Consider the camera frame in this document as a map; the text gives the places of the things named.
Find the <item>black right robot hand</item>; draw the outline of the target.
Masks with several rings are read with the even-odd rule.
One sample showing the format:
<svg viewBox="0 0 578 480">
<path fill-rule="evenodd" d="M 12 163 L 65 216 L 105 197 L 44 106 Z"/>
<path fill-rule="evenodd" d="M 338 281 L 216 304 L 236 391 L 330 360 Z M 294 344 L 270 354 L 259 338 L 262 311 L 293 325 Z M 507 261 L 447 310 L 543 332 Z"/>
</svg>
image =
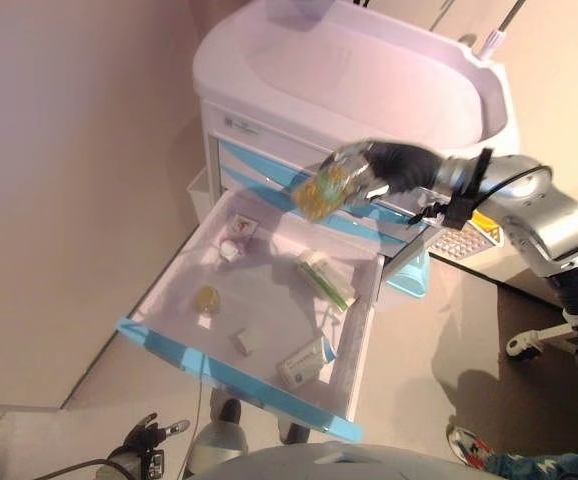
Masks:
<svg viewBox="0 0 578 480">
<path fill-rule="evenodd" d="M 346 204 L 370 203 L 418 187 L 431 188 L 444 158 L 426 148 L 379 140 L 345 146 L 337 159 L 353 159 L 350 194 Z"/>
</svg>

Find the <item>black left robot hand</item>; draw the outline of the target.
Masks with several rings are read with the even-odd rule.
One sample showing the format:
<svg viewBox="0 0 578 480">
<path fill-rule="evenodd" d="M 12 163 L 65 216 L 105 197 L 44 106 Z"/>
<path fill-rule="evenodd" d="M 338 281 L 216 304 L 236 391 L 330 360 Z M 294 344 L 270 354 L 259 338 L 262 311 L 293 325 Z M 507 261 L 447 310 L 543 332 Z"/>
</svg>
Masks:
<svg viewBox="0 0 578 480">
<path fill-rule="evenodd" d="M 170 425 L 160 426 L 157 417 L 158 414 L 153 412 L 139 420 L 126 435 L 123 447 L 137 453 L 145 453 L 156 449 L 170 437 L 184 433 L 191 425 L 188 419 L 183 419 Z"/>
</svg>

